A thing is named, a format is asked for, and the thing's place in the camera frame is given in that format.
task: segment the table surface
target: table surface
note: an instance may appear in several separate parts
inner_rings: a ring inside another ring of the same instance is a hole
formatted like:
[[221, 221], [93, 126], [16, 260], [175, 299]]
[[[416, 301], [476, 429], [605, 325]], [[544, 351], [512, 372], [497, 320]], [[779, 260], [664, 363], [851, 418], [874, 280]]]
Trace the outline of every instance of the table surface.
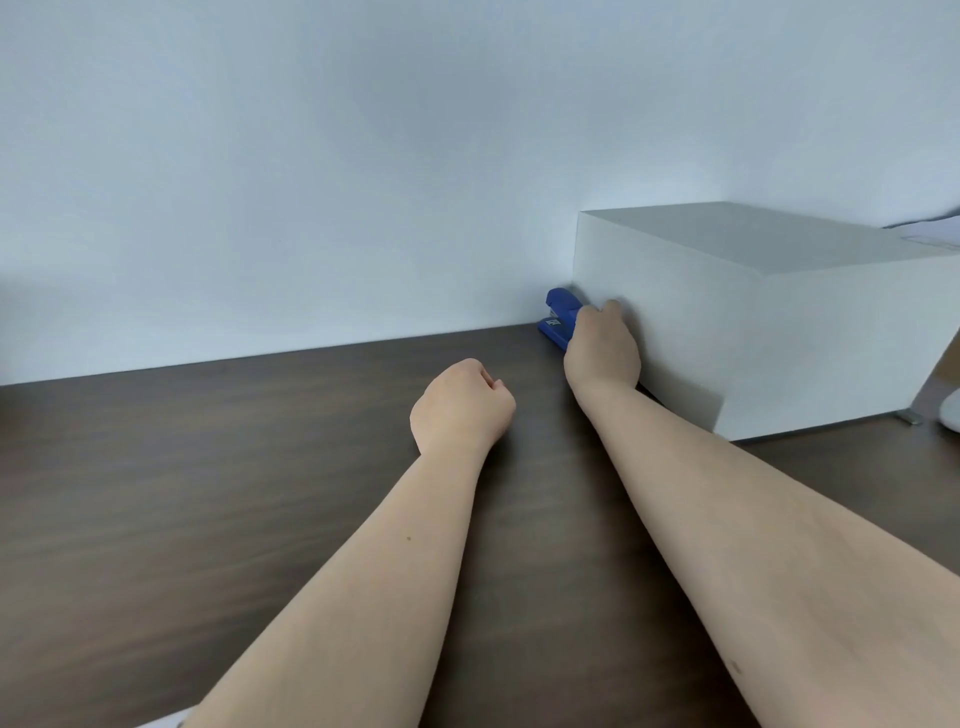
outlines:
[[[517, 413], [422, 725], [756, 725], [533, 326], [0, 389], [0, 724], [198, 702], [413, 461], [410, 406], [466, 356]], [[743, 447], [960, 572], [960, 436], [888, 416]]]

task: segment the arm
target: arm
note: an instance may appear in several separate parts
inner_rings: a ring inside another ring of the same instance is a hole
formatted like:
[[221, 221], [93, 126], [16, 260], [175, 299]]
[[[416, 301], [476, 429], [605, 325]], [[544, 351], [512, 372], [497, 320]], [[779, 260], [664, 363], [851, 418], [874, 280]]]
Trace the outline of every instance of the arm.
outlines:
[[637, 392], [616, 302], [581, 310], [564, 365], [762, 725], [960, 725], [960, 578]]
[[468, 359], [410, 424], [420, 458], [186, 728], [416, 726], [444, 642], [477, 475], [514, 398]]

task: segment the wrist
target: wrist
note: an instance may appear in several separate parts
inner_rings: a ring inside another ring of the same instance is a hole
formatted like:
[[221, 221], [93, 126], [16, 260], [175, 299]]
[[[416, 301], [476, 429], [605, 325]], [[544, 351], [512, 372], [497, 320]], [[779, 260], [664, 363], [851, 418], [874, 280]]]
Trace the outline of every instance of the wrist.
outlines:
[[611, 399], [627, 396], [636, 387], [616, 379], [590, 379], [571, 389], [580, 408], [591, 417], [591, 412], [604, 408]]
[[451, 432], [431, 442], [420, 455], [454, 457], [466, 462], [479, 461], [479, 465], [483, 465], [491, 447], [492, 444], [475, 436]]

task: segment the forearm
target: forearm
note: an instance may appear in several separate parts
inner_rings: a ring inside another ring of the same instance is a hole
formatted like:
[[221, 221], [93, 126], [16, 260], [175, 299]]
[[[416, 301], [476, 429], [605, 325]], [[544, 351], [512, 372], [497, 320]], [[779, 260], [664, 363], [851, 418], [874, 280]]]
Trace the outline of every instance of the forearm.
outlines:
[[191, 716], [188, 728], [416, 726], [485, 449], [421, 456]]
[[956, 724], [960, 579], [629, 387], [576, 395], [765, 726]]

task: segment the white wall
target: white wall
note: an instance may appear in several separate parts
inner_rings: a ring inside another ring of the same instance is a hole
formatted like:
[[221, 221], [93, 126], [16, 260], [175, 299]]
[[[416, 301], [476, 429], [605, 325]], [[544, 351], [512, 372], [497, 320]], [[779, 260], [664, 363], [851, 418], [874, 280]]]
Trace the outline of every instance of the white wall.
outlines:
[[0, 0], [0, 381], [530, 321], [584, 208], [960, 202], [955, 0]]

